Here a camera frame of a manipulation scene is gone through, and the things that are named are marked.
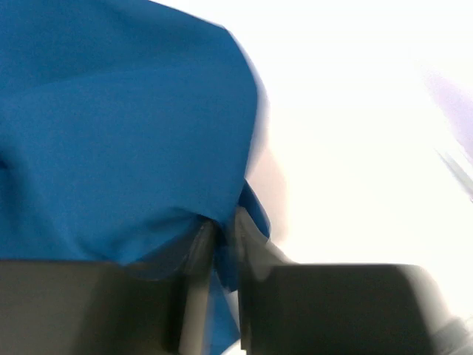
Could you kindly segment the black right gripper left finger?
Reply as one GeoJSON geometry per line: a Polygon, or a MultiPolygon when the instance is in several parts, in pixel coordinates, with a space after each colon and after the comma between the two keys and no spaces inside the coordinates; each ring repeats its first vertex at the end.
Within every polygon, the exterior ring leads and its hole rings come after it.
{"type": "Polygon", "coordinates": [[[156,255],[1,262],[3,354],[204,354],[214,251],[206,220],[156,255]]]}

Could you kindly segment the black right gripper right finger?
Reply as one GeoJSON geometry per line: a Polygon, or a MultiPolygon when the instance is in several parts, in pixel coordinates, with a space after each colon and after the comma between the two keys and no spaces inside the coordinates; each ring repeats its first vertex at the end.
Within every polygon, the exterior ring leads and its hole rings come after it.
{"type": "Polygon", "coordinates": [[[293,263],[242,208],[234,251],[247,354],[472,352],[472,332],[419,266],[293,263]]]}

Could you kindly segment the blue and black jacket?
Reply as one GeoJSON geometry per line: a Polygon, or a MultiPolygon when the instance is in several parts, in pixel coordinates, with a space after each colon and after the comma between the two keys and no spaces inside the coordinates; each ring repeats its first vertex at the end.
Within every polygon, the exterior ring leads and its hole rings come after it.
{"type": "Polygon", "coordinates": [[[262,89],[233,34],[153,1],[1,3],[1,262],[129,266],[214,224],[205,354],[239,339],[262,89]]]}

